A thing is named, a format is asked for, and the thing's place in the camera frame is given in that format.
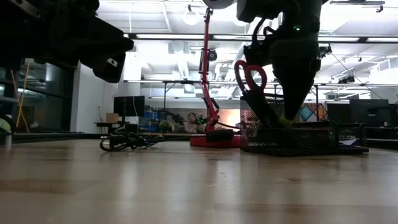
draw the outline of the red scissors handle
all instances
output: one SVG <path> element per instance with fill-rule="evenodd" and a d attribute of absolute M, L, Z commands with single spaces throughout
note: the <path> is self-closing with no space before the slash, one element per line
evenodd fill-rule
<path fill-rule="evenodd" d="M 235 77 L 236 81 L 238 83 L 239 88 L 242 90 L 242 92 L 246 92 L 247 89 L 243 84 L 241 75 L 239 73 L 239 67 L 243 67 L 243 72 L 244 72 L 244 78 L 246 79 L 246 83 L 249 86 L 250 90 L 261 90 L 264 91 L 267 85 L 267 73 L 262 69 L 261 66 L 259 65 L 247 65 L 247 63 L 243 60 L 238 60 L 235 65 L 234 65 L 234 71 L 235 71 Z M 261 85 L 258 86 L 257 83 L 253 80 L 253 77 L 251 76 L 251 72 L 256 71 L 260 74 L 261 76 Z"/>

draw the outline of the person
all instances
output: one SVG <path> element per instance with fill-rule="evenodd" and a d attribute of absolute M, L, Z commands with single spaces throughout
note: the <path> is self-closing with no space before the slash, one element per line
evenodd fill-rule
<path fill-rule="evenodd" d="M 184 130 L 187 133 L 197 133 L 197 115 L 195 113 L 188 114 L 188 121 L 184 122 Z"/>

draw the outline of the cardboard box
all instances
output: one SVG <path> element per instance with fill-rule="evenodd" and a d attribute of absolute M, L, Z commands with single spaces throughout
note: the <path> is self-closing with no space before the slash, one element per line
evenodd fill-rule
<path fill-rule="evenodd" d="M 119 121 L 119 114 L 116 113 L 107 113 L 106 121 L 107 123 L 117 123 Z"/>

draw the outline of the wooden surface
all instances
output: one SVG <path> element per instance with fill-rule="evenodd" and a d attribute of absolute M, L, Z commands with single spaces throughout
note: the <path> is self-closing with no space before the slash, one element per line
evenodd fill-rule
<path fill-rule="evenodd" d="M 98 144 L 0 149 L 0 223 L 398 223 L 398 152 L 278 158 Z"/>

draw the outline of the black mesh desk organizer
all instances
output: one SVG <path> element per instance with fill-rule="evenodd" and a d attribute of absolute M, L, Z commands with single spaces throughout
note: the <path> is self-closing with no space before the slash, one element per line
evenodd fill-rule
<path fill-rule="evenodd" d="M 264 94 L 277 117 L 284 112 L 282 95 Z M 259 121 L 245 96 L 241 97 L 241 150 L 272 156 L 311 156 L 324 154 L 360 154 L 365 147 L 365 128 L 362 124 L 337 125 L 332 121 L 300 123 L 297 116 L 289 128 L 270 128 Z M 357 138 L 357 146 L 339 143 L 340 139 Z"/>

